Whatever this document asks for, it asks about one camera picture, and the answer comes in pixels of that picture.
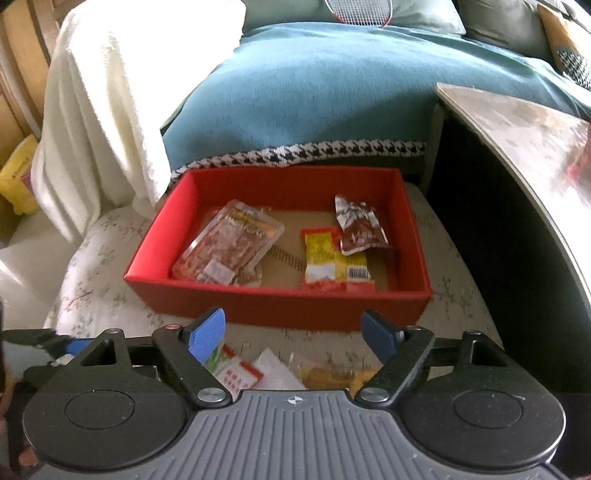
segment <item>yellow bag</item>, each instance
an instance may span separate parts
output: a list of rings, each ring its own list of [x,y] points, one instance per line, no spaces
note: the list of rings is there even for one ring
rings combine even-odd
[[[0,170],[0,194],[12,203],[17,215],[30,215],[39,208],[31,188],[31,164],[37,144],[34,136],[26,137]]]

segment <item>black and white houndstooth pattern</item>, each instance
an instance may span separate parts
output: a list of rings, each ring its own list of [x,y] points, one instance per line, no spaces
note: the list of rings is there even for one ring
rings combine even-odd
[[[171,186],[187,170],[211,167],[288,167],[329,158],[343,157],[419,157],[425,154],[425,142],[394,140],[346,140],[317,142],[230,153],[195,160],[171,173]]]
[[[564,74],[581,87],[591,90],[591,59],[571,49],[557,49]]]

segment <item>badminton racket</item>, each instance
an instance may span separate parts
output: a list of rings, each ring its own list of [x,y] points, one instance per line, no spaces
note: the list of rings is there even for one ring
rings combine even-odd
[[[392,0],[324,0],[344,24],[384,28],[392,18]]]

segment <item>silver bolt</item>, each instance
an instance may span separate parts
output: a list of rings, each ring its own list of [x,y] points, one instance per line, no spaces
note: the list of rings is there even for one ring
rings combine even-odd
[[[217,387],[204,388],[199,390],[197,398],[205,403],[220,403],[226,399],[226,392]]]
[[[364,388],[360,393],[359,396],[370,403],[382,403],[390,398],[387,390],[383,388]]]

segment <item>white tile floor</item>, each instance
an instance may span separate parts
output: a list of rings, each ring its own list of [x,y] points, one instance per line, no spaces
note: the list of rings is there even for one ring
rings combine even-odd
[[[41,210],[22,220],[10,245],[0,249],[4,329],[43,327],[77,247]]]

